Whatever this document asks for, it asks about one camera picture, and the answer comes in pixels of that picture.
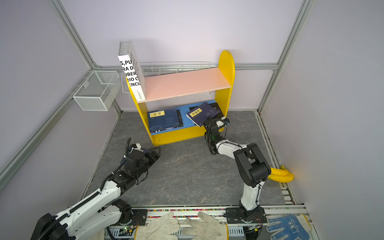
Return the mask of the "blue bottom book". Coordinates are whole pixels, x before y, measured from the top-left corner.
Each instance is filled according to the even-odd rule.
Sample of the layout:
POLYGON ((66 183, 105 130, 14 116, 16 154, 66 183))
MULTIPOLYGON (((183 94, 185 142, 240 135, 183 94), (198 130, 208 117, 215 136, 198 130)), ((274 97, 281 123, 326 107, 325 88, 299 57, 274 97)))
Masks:
POLYGON ((158 110, 148 113, 151 133, 162 132, 184 126, 181 112, 176 108, 158 110))

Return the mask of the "white book black lettering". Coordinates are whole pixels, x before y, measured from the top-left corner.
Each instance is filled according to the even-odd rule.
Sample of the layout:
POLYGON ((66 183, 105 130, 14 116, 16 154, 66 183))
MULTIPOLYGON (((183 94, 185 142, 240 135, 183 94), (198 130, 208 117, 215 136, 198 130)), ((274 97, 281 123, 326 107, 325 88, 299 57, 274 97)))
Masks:
POLYGON ((118 58, 125 73, 127 85, 137 102, 146 100, 146 81, 133 41, 120 42, 118 58))

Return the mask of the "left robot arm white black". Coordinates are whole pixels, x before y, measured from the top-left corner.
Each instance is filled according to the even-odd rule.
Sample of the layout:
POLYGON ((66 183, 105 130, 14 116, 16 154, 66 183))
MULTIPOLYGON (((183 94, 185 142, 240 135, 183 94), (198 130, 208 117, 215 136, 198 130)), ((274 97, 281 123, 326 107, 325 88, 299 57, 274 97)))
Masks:
POLYGON ((56 215, 42 216, 32 233, 33 240, 84 240, 115 223, 130 223, 132 207, 120 199, 141 183, 160 158, 161 148, 126 144, 120 165, 103 179, 101 186, 75 205, 56 215))

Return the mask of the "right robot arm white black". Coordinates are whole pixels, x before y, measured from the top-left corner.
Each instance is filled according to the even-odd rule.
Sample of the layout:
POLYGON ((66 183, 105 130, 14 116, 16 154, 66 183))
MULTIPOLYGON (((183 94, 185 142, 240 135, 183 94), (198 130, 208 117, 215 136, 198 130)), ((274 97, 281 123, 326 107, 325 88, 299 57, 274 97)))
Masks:
POLYGON ((265 210, 260 204, 260 195, 271 167, 257 144, 241 145, 226 139, 220 129, 229 124, 229 119, 208 118, 204 122, 205 140, 212 155, 224 155, 235 160, 244 183, 239 206, 226 208, 227 223, 265 223, 265 210))

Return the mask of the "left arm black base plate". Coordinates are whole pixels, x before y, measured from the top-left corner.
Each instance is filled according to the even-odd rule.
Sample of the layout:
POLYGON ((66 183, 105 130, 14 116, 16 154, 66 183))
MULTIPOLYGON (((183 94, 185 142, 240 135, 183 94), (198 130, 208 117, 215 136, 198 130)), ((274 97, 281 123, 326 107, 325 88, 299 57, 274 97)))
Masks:
POLYGON ((143 226, 146 224, 148 210, 133 209, 122 213, 118 222, 122 226, 143 226))

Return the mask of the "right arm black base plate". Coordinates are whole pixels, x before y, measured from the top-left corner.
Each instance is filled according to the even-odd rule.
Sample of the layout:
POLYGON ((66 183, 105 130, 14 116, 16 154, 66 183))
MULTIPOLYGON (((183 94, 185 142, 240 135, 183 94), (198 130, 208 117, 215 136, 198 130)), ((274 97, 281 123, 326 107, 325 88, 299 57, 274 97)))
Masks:
POLYGON ((265 210, 257 207, 247 211, 243 207, 226 208, 224 217, 228 224, 264 224, 267 223, 265 210))

